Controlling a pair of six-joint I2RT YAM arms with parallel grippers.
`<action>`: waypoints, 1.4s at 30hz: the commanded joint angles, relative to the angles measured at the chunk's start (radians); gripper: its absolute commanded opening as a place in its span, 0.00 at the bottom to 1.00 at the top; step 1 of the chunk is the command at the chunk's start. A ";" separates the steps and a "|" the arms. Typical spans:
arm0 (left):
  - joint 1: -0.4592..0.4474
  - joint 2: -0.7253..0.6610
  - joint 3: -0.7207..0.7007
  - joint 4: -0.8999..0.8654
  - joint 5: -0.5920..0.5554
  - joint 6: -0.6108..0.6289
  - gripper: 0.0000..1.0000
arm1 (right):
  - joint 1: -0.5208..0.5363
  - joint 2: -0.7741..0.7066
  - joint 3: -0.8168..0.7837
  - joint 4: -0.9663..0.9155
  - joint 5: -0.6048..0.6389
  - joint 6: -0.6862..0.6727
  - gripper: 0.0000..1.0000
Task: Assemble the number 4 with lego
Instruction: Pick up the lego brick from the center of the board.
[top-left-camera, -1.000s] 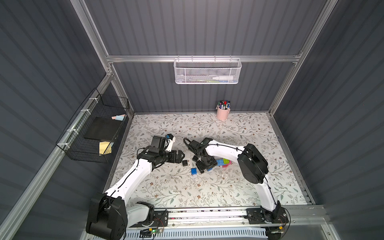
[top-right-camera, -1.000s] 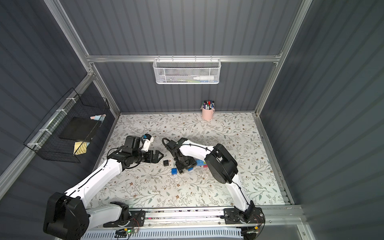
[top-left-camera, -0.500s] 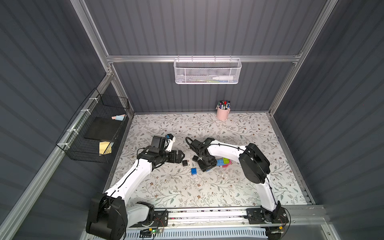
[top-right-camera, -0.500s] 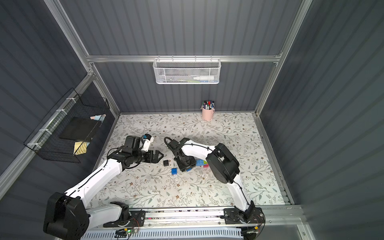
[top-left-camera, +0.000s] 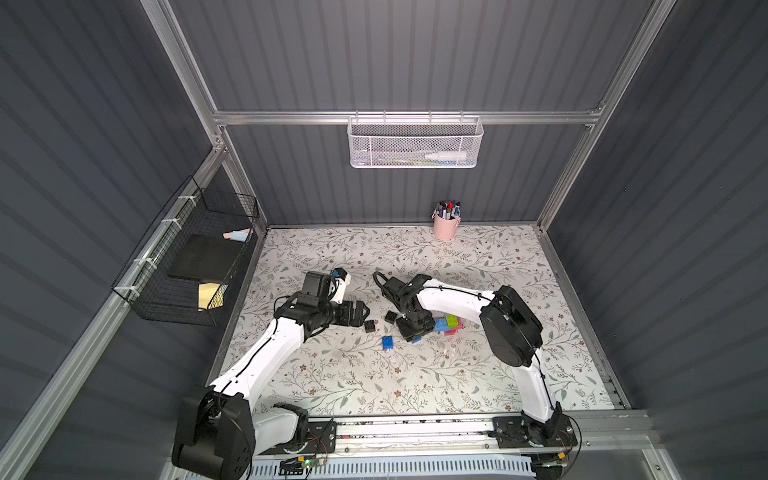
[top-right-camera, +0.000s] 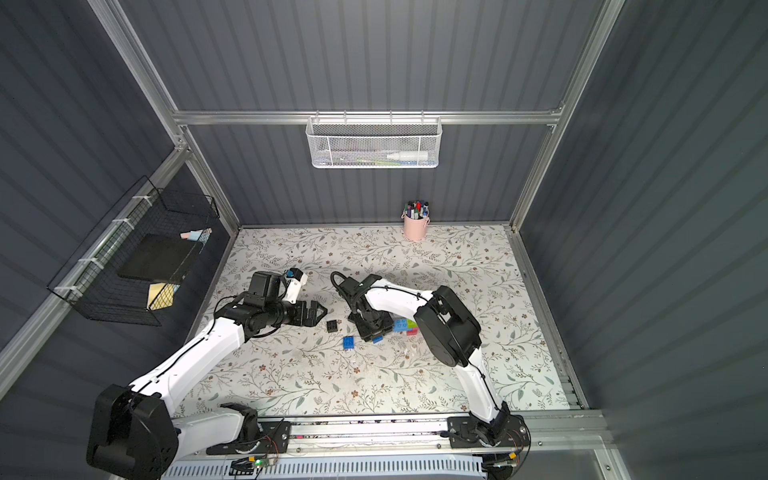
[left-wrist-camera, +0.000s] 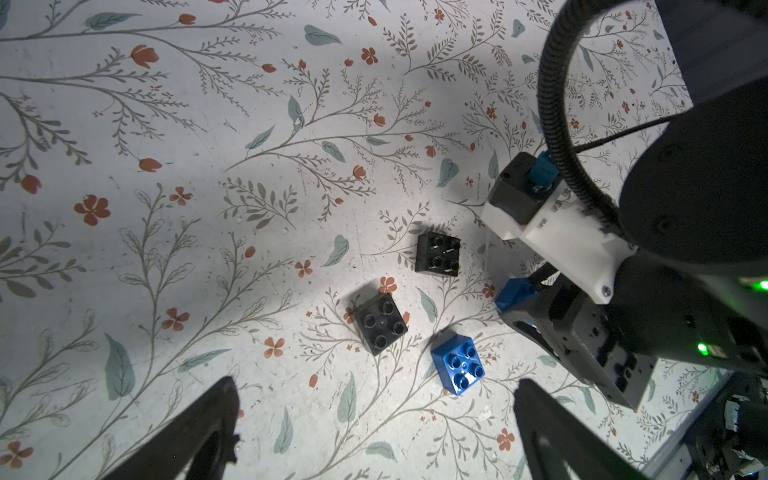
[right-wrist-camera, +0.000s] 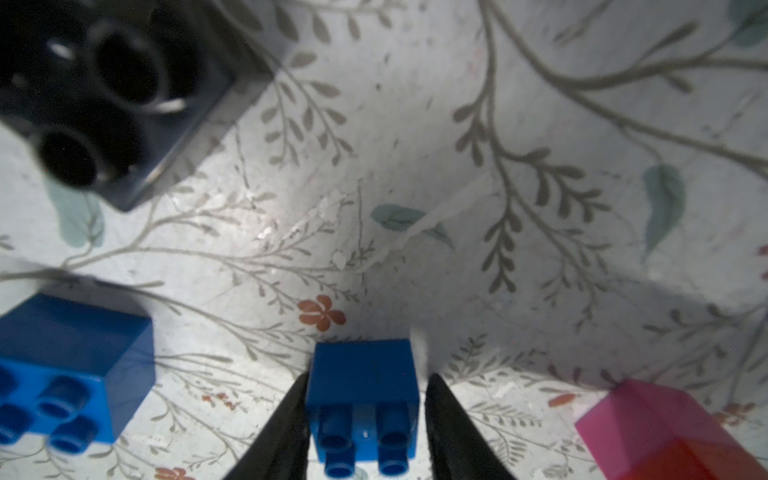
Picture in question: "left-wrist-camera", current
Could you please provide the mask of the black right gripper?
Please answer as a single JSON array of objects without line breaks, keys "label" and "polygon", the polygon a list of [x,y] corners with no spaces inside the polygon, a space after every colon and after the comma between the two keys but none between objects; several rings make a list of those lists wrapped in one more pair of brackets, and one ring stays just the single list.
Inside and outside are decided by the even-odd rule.
[{"label": "black right gripper", "polygon": [[766,292],[750,319],[644,255],[620,266],[606,305],[549,264],[525,278],[538,293],[500,313],[502,320],[616,405],[639,408],[661,359],[767,375]]}]

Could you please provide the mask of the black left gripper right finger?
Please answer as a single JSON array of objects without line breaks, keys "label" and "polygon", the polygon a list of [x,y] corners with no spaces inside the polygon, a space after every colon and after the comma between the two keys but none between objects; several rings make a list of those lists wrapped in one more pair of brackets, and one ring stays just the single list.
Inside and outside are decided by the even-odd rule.
[{"label": "black left gripper right finger", "polygon": [[644,477],[530,379],[521,380],[514,393],[514,413],[536,480]]}]

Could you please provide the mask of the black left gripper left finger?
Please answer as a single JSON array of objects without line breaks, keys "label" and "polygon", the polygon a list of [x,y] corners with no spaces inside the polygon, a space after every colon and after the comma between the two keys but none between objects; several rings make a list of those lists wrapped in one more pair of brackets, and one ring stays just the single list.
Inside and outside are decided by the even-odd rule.
[{"label": "black left gripper left finger", "polygon": [[225,376],[106,477],[174,479],[186,470],[188,479],[221,479],[237,462],[239,410],[235,381]]}]

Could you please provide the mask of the black lego brick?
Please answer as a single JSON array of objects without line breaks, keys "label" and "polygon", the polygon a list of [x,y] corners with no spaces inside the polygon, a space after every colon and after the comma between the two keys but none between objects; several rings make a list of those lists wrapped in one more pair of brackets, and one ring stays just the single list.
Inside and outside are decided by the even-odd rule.
[{"label": "black lego brick", "polygon": [[373,356],[378,356],[408,332],[405,318],[390,293],[379,294],[362,305],[355,321]]},{"label": "black lego brick", "polygon": [[437,232],[424,232],[418,237],[415,272],[457,277],[460,268],[461,241]]}]

